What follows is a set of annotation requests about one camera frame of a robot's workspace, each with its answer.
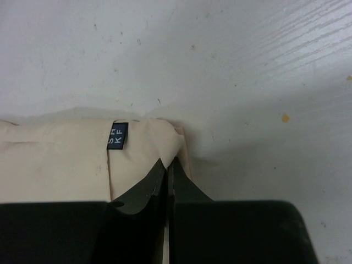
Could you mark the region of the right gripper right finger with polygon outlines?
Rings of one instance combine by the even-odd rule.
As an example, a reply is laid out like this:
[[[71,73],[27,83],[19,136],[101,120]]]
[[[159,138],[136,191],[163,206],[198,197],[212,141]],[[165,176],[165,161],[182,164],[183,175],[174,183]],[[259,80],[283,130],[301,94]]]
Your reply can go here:
[[[285,201],[215,201],[174,159],[168,168],[170,263],[318,263],[304,220]]]

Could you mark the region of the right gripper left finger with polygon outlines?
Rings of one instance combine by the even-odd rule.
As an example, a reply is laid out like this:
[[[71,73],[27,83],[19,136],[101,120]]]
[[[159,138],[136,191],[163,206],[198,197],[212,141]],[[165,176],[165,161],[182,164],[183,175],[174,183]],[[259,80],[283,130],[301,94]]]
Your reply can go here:
[[[111,202],[1,204],[1,263],[161,263],[166,170]]]

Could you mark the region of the beige trousers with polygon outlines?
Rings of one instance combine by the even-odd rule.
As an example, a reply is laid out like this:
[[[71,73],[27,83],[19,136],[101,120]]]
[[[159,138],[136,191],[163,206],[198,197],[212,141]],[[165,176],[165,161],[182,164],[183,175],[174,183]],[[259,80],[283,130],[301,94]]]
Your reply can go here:
[[[161,160],[189,159],[184,131],[151,119],[131,122],[125,150],[109,150],[113,122],[65,120],[41,125],[1,122],[1,204],[109,202]]]

